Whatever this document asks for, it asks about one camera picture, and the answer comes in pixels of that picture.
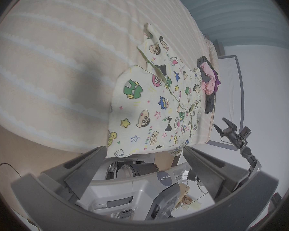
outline pink cloth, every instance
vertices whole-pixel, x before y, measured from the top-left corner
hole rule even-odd
[[[205,72],[205,74],[210,77],[210,80],[205,83],[205,82],[201,82],[201,87],[203,89],[203,91],[205,92],[205,94],[212,94],[214,91],[214,87],[215,87],[215,75],[213,70],[210,68],[210,66],[208,65],[207,62],[204,62],[200,65],[200,67],[203,69],[203,71]]]

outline wooden floor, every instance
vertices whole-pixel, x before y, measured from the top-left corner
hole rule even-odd
[[[0,126],[0,163],[11,164],[21,176],[27,173],[38,176],[42,171],[76,156],[77,153],[74,152],[61,151],[29,141]],[[173,159],[168,152],[158,152],[155,153],[154,162],[159,170],[165,170],[171,167]],[[11,182],[18,178],[19,175],[9,165],[0,166],[0,193],[13,210],[28,218],[10,186]]]

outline blue round logo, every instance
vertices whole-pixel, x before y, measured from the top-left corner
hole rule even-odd
[[[157,175],[158,175],[158,180],[159,180],[160,183],[162,183],[166,187],[170,187],[171,186],[172,179],[171,179],[170,175],[167,172],[159,171]]]

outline cartoon print shirt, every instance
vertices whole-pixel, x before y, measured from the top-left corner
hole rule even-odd
[[[147,68],[133,66],[119,76],[113,92],[107,157],[140,151],[171,151],[192,143],[203,97],[201,74],[191,71],[150,24],[138,47]]]

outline bed sheet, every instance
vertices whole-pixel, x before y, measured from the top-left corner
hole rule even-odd
[[[118,76],[146,65],[136,48],[146,22],[188,66],[206,56],[218,71],[179,0],[20,0],[0,25],[0,125],[65,151],[106,144]],[[208,141],[212,120],[203,113],[196,143]]]

